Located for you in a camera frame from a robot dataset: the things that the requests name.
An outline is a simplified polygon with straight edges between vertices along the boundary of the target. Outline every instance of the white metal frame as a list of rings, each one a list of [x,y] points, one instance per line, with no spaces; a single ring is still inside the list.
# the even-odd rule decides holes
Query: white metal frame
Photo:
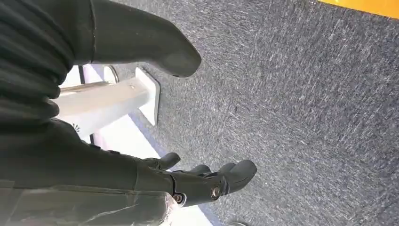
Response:
[[[110,73],[113,70],[106,67],[104,76],[111,77]],[[157,124],[160,86],[140,68],[129,80],[92,83],[63,91],[54,101],[60,108],[57,118],[73,125],[80,137],[93,134],[137,108],[151,125]]]

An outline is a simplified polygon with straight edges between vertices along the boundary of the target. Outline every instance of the yellow mat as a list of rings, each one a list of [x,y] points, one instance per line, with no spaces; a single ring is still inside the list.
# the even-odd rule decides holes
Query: yellow mat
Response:
[[[352,8],[399,19],[399,0],[319,0],[321,2]]]

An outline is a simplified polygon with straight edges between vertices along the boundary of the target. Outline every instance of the clear plastic bag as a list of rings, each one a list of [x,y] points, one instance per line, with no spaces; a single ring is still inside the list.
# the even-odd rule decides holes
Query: clear plastic bag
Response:
[[[14,189],[12,182],[0,181],[0,226],[166,226],[176,208],[165,192]]]

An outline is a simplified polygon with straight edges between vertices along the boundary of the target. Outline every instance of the bolt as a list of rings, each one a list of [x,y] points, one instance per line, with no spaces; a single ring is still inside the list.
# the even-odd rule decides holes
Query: bolt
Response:
[[[183,201],[183,196],[181,194],[175,194],[173,195],[173,199],[177,202],[177,204],[180,204]]]
[[[212,197],[213,198],[219,198],[219,196],[220,196],[220,188],[219,188],[219,186],[215,186],[212,189]]]

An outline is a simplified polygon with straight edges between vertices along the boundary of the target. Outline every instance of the gray carpet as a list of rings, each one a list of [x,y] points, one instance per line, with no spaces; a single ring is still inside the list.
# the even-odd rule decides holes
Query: gray carpet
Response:
[[[144,128],[157,148],[185,170],[259,168],[205,206],[215,224],[399,225],[399,20],[308,0],[120,2],[174,22],[204,59],[188,79],[144,65],[162,88]]]

